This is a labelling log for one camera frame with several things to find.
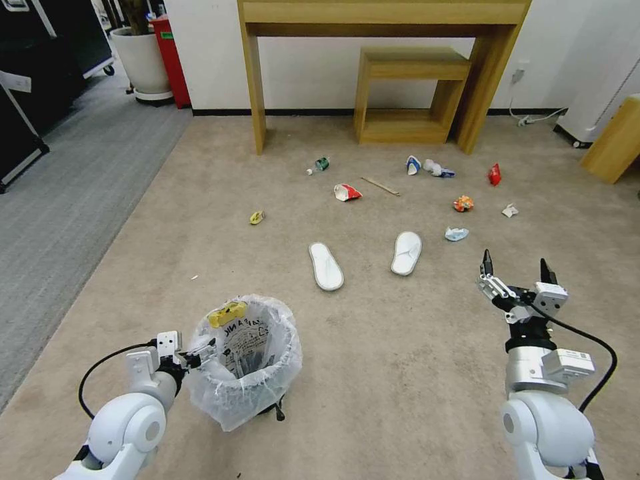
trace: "black cable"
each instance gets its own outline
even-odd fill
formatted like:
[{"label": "black cable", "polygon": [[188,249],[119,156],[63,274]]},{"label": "black cable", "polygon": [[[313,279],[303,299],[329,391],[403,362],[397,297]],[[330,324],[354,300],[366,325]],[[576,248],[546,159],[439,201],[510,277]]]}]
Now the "black cable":
[{"label": "black cable", "polygon": [[128,350],[133,350],[133,349],[136,349],[136,348],[154,347],[155,346],[155,342],[156,342],[156,340],[151,340],[151,341],[148,341],[146,343],[136,343],[135,345],[130,345],[130,346],[125,347],[123,349],[120,349],[118,351],[112,352],[112,353],[108,354],[106,357],[103,357],[100,360],[98,360],[96,363],[94,363],[91,366],[91,368],[89,370],[87,370],[87,372],[85,373],[84,377],[82,377],[82,380],[80,380],[80,386],[78,387],[78,402],[80,402],[80,406],[82,407],[82,410],[85,411],[85,413],[89,416],[90,419],[93,420],[94,414],[92,414],[91,410],[89,410],[89,407],[85,403],[85,400],[82,397],[82,392],[83,392],[83,390],[85,388],[85,382],[89,378],[91,372],[93,372],[96,368],[98,368],[102,363],[106,362],[110,358],[115,357],[116,355],[120,355],[121,353],[124,353],[124,352],[126,352]]},{"label": "black cable", "polygon": [[615,354],[615,350],[604,340],[600,340],[598,337],[584,332],[580,329],[577,329],[575,327],[572,327],[564,322],[561,322],[560,320],[556,320],[555,318],[553,318],[552,316],[546,314],[545,312],[543,312],[542,310],[540,310],[538,307],[532,305],[532,304],[528,304],[532,309],[534,309],[536,312],[538,312],[540,315],[542,315],[544,318],[546,318],[547,320],[554,322],[556,325],[558,325],[559,327],[562,327],[564,329],[567,329],[569,331],[572,331],[574,333],[577,333],[578,335],[587,338],[593,342],[596,342],[598,345],[604,347],[610,354],[611,356],[611,364],[609,366],[609,369],[607,370],[607,372],[604,374],[604,376],[602,377],[602,379],[600,380],[600,382],[598,382],[598,384],[595,386],[595,388],[593,390],[591,390],[591,393],[587,395],[587,398],[585,398],[582,402],[582,404],[580,404],[580,407],[578,408],[578,410],[580,410],[581,412],[584,412],[585,409],[587,408],[588,404],[591,403],[591,400],[593,400],[595,398],[595,396],[600,392],[600,390],[602,390],[602,387],[605,386],[606,382],[609,381],[609,379],[611,378],[611,376],[613,375],[613,372],[616,368],[616,366],[618,365],[618,356]]}]

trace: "white appliance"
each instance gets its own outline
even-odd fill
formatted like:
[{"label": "white appliance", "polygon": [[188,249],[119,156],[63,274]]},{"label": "white appliance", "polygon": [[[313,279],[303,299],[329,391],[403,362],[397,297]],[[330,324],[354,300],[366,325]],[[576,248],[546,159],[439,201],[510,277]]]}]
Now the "white appliance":
[{"label": "white appliance", "polygon": [[628,95],[640,93],[640,2],[598,1],[580,31],[576,96],[554,131],[564,130],[587,147],[616,114]]}]

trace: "wooden stool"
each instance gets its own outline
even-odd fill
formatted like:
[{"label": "wooden stool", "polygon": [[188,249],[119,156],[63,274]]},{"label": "wooden stool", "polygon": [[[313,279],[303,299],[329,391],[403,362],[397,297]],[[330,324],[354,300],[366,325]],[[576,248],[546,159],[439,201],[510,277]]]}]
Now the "wooden stool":
[{"label": "wooden stool", "polygon": [[[353,116],[358,142],[446,142],[470,66],[449,47],[363,48]],[[429,109],[367,109],[372,79],[436,79],[438,85]]]},{"label": "wooden stool", "polygon": [[626,98],[581,165],[605,182],[615,183],[639,155],[640,94],[636,94]]}]

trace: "small white debris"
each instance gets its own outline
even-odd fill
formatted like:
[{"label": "small white debris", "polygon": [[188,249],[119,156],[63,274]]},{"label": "small white debris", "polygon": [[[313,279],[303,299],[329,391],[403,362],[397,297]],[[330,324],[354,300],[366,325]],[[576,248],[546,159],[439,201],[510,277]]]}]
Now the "small white debris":
[{"label": "small white debris", "polygon": [[511,218],[514,215],[517,215],[518,209],[516,207],[513,206],[512,203],[508,204],[504,210],[502,210],[502,214],[506,217],[506,218]]}]

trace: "power cord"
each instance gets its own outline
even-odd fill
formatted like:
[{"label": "power cord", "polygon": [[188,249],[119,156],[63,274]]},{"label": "power cord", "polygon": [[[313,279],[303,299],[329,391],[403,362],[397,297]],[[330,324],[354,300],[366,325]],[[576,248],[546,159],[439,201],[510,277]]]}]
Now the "power cord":
[{"label": "power cord", "polygon": [[129,351],[129,350],[134,350],[136,348],[156,347],[156,346],[157,346],[157,340],[156,339],[150,340],[150,341],[148,341],[146,343],[136,343],[135,345],[130,345],[128,347],[125,347],[125,348],[122,348],[122,349],[117,350],[115,352],[112,352],[112,353],[108,354],[106,357],[101,358],[96,363],[94,363],[89,370],[87,370],[85,375],[82,377],[82,380],[80,380],[80,386],[78,387],[78,402],[80,402],[80,406],[82,407],[82,410],[85,411],[85,413],[89,416],[89,418],[91,420],[93,420],[95,415],[92,414],[91,410],[89,410],[89,407],[85,403],[85,400],[84,400],[83,395],[82,395],[82,393],[83,393],[83,391],[85,389],[85,382],[89,378],[91,372],[93,372],[96,368],[98,368],[102,363],[106,362],[110,358],[115,357],[116,355],[120,355],[121,353],[124,353],[124,352]]},{"label": "power cord", "polygon": [[607,372],[604,374],[604,376],[602,377],[602,379],[600,380],[600,382],[598,382],[598,384],[595,386],[595,388],[593,390],[591,390],[591,393],[587,395],[587,398],[585,398],[582,402],[582,404],[580,404],[580,407],[578,408],[578,410],[580,410],[581,412],[584,412],[585,409],[587,408],[588,404],[591,403],[591,400],[593,400],[595,398],[595,396],[600,392],[600,390],[602,390],[602,387],[605,386],[605,384],[609,381],[609,379],[611,378],[611,376],[613,375],[613,372],[615,370],[615,368],[618,366],[618,356],[615,353],[615,350],[604,340],[600,340],[598,337],[584,332],[580,329],[577,329],[575,327],[572,327],[571,325],[568,325],[560,320],[556,320],[555,318],[553,318],[552,316],[546,314],[545,312],[543,312],[542,310],[540,310],[538,307],[532,305],[532,304],[528,304],[532,309],[534,309],[536,312],[538,312],[538,314],[540,314],[542,317],[546,318],[547,320],[549,320],[550,322],[555,323],[556,325],[558,325],[559,327],[562,327],[566,330],[572,331],[574,333],[577,333],[578,335],[589,339],[593,342],[596,342],[598,345],[600,345],[601,347],[604,347],[610,354],[611,356],[611,364],[609,366],[609,369],[607,370]]},{"label": "power cord", "polygon": [[560,112],[562,112],[564,110],[568,110],[568,107],[564,107],[564,108],[556,110],[553,113],[548,114],[546,117],[533,119],[533,118],[531,118],[530,115],[525,115],[524,117],[519,117],[518,115],[514,114],[513,110],[511,109],[512,104],[513,104],[513,97],[511,98],[511,100],[509,102],[509,115],[511,116],[511,118],[514,118],[514,119],[518,120],[518,127],[524,127],[524,126],[530,125],[532,123],[536,123],[536,122],[539,122],[539,121],[542,121],[542,120],[550,119],[552,116],[557,115],[558,113],[560,113]]}]

